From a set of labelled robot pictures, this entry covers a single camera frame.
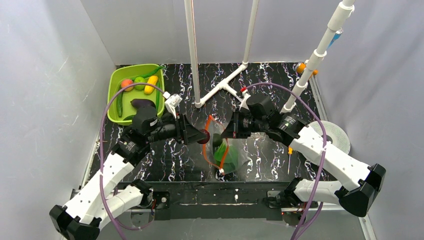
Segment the toy dark red plum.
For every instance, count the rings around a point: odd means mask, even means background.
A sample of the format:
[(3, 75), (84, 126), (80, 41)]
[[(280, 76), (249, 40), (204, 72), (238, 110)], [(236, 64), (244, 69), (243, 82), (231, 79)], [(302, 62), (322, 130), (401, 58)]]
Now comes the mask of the toy dark red plum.
[(204, 138), (198, 141), (198, 143), (202, 145), (207, 144), (210, 140), (210, 133), (206, 129), (201, 129), (200, 131), (204, 134)]

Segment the clear zip bag orange zipper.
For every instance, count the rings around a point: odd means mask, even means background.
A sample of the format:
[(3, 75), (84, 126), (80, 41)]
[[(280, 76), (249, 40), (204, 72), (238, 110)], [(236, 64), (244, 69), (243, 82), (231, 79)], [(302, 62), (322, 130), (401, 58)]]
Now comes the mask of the clear zip bag orange zipper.
[(248, 154), (240, 139), (224, 138), (225, 126), (209, 115), (204, 129), (209, 133), (208, 143), (202, 145), (204, 160), (220, 175), (234, 173), (246, 165)]

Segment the toy bok choy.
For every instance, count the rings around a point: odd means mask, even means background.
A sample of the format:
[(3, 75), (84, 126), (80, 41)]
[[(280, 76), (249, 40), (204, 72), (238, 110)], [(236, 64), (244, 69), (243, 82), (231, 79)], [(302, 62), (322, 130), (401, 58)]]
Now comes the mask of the toy bok choy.
[(215, 147), (213, 158), (220, 167), (219, 171), (225, 175), (238, 170), (241, 165), (240, 150), (232, 141), (224, 139), (221, 146)]

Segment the toy purple eggplant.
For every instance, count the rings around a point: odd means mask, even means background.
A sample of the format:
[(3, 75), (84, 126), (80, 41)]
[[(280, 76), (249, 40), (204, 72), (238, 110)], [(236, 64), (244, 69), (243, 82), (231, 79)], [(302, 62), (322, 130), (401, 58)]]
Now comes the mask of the toy purple eggplant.
[(135, 98), (131, 100), (130, 103), (131, 103), (131, 106), (136, 110), (146, 106), (156, 108), (156, 104), (152, 100), (145, 99), (145, 98)]

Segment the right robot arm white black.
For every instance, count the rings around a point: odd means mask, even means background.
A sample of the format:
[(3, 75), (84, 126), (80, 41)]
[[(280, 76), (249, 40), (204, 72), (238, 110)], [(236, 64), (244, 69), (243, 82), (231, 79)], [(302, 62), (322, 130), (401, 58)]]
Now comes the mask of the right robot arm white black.
[(221, 133), (225, 139), (246, 139), (252, 133), (265, 133), (302, 154), (314, 165), (323, 163), (335, 181), (293, 179), (280, 195), (280, 200), (294, 206), (307, 202), (338, 204), (357, 217), (364, 217), (380, 193), (386, 169), (380, 164), (368, 165), (349, 156), (330, 141), (324, 140), (306, 121), (293, 113), (278, 113), (267, 95), (253, 95), (246, 100), (247, 109), (236, 110)]

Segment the black marble pattern mat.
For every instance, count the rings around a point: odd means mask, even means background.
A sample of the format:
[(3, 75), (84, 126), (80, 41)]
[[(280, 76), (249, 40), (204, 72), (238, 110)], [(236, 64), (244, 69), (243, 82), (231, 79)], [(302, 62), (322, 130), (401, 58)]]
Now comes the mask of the black marble pattern mat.
[[(229, 84), (235, 90), (254, 83), (261, 86), (251, 89), (251, 93), (263, 92), (281, 108), (289, 94), (278, 88), (282, 85), (292, 88), (300, 75), (295, 71), (294, 62), (251, 63)], [(203, 128), (209, 115), (225, 124), (238, 105), (235, 98), (226, 91), (219, 91), (201, 108), (196, 108), (191, 66), (189, 64), (167, 64), (163, 71), (165, 89), (179, 94), (182, 102), (179, 110), (187, 115), (197, 128)], [(247, 164), (236, 172), (220, 175), (209, 165), (202, 154), (202, 146), (178, 144), (175, 140), (155, 142), (151, 152), (125, 178), (126, 182), (142, 179), (150, 182), (217, 182), (217, 181), (276, 181), (290, 182), (295, 177), (313, 180), (317, 166), (308, 162), (301, 154), (291, 156), (290, 173), (287, 174), (287, 147), (274, 142), (263, 133), (254, 133), (250, 138), (241, 139), (247, 153)]]

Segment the toy yellow corn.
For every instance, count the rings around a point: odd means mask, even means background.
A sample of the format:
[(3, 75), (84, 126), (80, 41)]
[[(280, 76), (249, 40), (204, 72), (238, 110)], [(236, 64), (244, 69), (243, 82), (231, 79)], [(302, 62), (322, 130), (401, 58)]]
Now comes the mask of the toy yellow corn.
[(150, 76), (146, 82), (147, 85), (144, 88), (144, 93), (146, 95), (152, 94), (155, 91), (155, 86), (157, 85), (158, 81), (159, 81), (158, 76), (156, 75)]

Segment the green plastic basin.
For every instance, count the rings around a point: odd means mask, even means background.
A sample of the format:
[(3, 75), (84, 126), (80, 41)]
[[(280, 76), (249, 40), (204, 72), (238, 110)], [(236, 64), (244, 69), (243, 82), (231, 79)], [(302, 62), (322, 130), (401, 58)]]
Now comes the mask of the green plastic basin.
[[(110, 77), (107, 101), (109, 102), (112, 99), (112, 97), (116, 94), (116, 92), (118, 92), (118, 90), (121, 88), (121, 82), (124, 79), (131, 79), (137, 75), (146, 74), (159, 66), (160, 65), (158, 64), (148, 63), (148, 64), (125, 66), (115, 70)], [(165, 90), (164, 69), (158, 71), (154, 75), (158, 76), (158, 82), (156, 86), (164, 91)], [(153, 101), (156, 105), (156, 111), (159, 117), (162, 116), (165, 110), (165, 100), (162, 97), (162, 94), (160, 91), (155, 89), (155, 91), (152, 94), (146, 95), (144, 93), (144, 90), (136, 90), (135, 88), (133, 88), (133, 90), (128, 92), (123, 91), (122, 117), (118, 117), (118, 114), (116, 111), (116, 100), (114, 100), (107, 112), (108, 119), (112, 121), (113, 123), (116, 123), (122, 126), (128, 126), (131, 123), (131, 116), (135, 115), (137, 112), (137, 109), (133, 108), (131, 105), (131, 100), (133, 99), (149, 99)]]

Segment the toy green lime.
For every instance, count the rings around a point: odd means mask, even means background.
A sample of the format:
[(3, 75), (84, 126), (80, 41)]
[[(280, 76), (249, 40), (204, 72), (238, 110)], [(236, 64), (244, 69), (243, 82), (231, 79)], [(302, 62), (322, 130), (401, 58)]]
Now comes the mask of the toy green lime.
[[(138, 76), (138, 77), (134, 78), (133, 82), (135, 84), (136, 83), (144, 83), (145, 84), (145, 83), (147, 83), (147, 79), (144, 78), (144, 77)], [(138, 91), (143, 91), (145, 89), (145, 85), (139, 84), (139, 85), (134, 86), (134, 88)]]

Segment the toy green cucumber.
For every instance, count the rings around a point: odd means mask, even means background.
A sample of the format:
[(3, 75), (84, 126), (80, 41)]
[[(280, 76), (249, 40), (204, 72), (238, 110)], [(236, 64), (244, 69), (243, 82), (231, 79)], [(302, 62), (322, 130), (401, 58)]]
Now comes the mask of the toy green cucumber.
[(115, 99), (116, 102), (116, 113), (119, 118), (123, 116), (123, 92), (121, 91)]

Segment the toy green chili pepper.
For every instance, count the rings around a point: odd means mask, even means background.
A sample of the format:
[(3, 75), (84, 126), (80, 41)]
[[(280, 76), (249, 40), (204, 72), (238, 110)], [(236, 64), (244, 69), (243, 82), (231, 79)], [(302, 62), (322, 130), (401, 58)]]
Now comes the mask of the toy green chili pepper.
[(132, 77), (131, 80), (134, 81), (138, 77), (141, 77), (141, 78), (151, 77), (151, 76), (155, 75), (158, 71), (163, 70), (163, 69), (165, 69), (164, 66), (158, 66), (155, 69), (151, 70), (150, 72), (147, 72), (147, 73), (144, 73), (144, 74), (139, 74), (139, 75)]

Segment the orange clamp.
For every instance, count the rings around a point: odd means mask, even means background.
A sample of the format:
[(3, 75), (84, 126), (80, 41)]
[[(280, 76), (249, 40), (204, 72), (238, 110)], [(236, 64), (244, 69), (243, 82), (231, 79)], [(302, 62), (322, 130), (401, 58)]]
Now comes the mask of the orange clamp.
[[(306, 64), (304, 62), (299, 62), (298, 64), (295, 65), (294, 70), (298, 73), (298, 74), (302, 74), (304, 72), (304, 70), (306, 69)], [(317, 69), (315, 69), (312, 72), (312, 76), (316, 76), (319, 73), (319, 71)]]

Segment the toy peach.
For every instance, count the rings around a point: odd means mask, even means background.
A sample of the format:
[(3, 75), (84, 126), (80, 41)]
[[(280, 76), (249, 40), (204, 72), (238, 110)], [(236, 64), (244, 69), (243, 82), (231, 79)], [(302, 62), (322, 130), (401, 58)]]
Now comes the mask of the toy peach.
[(120, 88), (124, 89), (125, 92), (130, 92), (133, 90), (133, 86), (130, 86), (134, 83), (132, 79), (126, 78), (120, 83)]

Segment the white filament spool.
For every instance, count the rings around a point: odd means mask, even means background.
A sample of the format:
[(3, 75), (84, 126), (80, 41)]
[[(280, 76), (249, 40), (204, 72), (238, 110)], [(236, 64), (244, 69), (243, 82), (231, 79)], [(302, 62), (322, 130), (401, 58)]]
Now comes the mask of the white filament spool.
[(351, 150), (351, 142), (345, 131), (341, 127), (330, 121), (322, 120), (321, 123), (325, 129), (327, 141), (331, 142), (342, 152), (349, 154)]

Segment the aluminium rail frame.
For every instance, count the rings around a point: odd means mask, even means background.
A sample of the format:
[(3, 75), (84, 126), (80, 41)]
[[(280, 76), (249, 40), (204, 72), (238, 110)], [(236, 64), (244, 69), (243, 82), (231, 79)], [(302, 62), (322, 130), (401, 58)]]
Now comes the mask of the aluminium rail frame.
[[(327, 134), (326, 134), (325, 131), (323, 131), (322, 133), (318, 133), (318, 134), (323, 135), (324, 140), (327, 141)], [(106, 161), (106, 159), (107, 159), (107, 157), (104, 157), (104, 156), (101, 156), (100, 157), (100, 169), (101, 169), (101, 165)], [(318, 168), (320, 170), (324, 170), (323, 169), (323, 163), (322, 162), (318, 165)], [(320, 176), (317, 175), (315, 177), (315, 179), (314, 180), (311, 180), (311, 181), (314, 182), (313, 189), (315, 190), (317, 188), (317, 186), (318, 186), (318, 183), (320, 182)], [(284, 192), (284, 190), (281, 191), (280, 193), (276, 193), (275, 195), (268, 195), (266, 197), (266, 200), (267, 200), (267, 203), (270, 206), (270, 208), (273, 209), (273, 210), (283, 209), (286, 205), (291, 205), (291, 206), (294, 206), (294, 207), (302, 207), (303, 208), (302, 215), (301, 215), (301, 218), (299, 220), (299, 223), (296, 225), (296, 228), (295, 228), (295, 230), (294, 230), (294, 232), (292, 234), (292, 239), (296, 240), (314, 222), (313, 219), (307, 219), (306, 216), (307, 216), (307, 213), (309, 211), (309, 208), (311, 207), (312, 202), (315, 202), (315, 201), (312, 198), (309, 198), (309, 200), (307, 202), (301, 202), (301, 203), (299, 203), (297, 205), (292, 205), (292, 204), (290, 204), (288, 202), (285, 202), (285, 201), (282, 201), (280, 199), (280, 196), (281, 196), (281, 194), (283, 194), (283, 192)], [(111, 198), (113, 196), (114, 195), (111, 195), (111, 193), (110, 193), (107, 196), (107, 198), (109, 199), (109, 198)], [(326, 204), (327, 202), (320, 202), (320, 201), (317, 201), (317, 202), (319, 203), (319, 206), (317, 208), (317, 212), (320, 212), (323, 209), (324, 204)], [(150, 207), (155, 207), (155, 205), (156, 205), (156, 199), (155, 199), (155, 192), (154, 192), (154, 189), (153, 189), (153, 203), (152, 203), (152, 205)], [(364, 217), (359, 217), (359, 218), (362, 220), (361, 227), (363, 229), (365, 238), (368, 239), (368, 240), (375, 239), (375, 234), (373, 233), (373, 231), (370, 228), (369, 223), (367, 222), (367, 214)], [(119, 224), (117, 222), (116, 223), (113, 223), (113, 224), (115, 225), (116, 228), (119, 227)]]

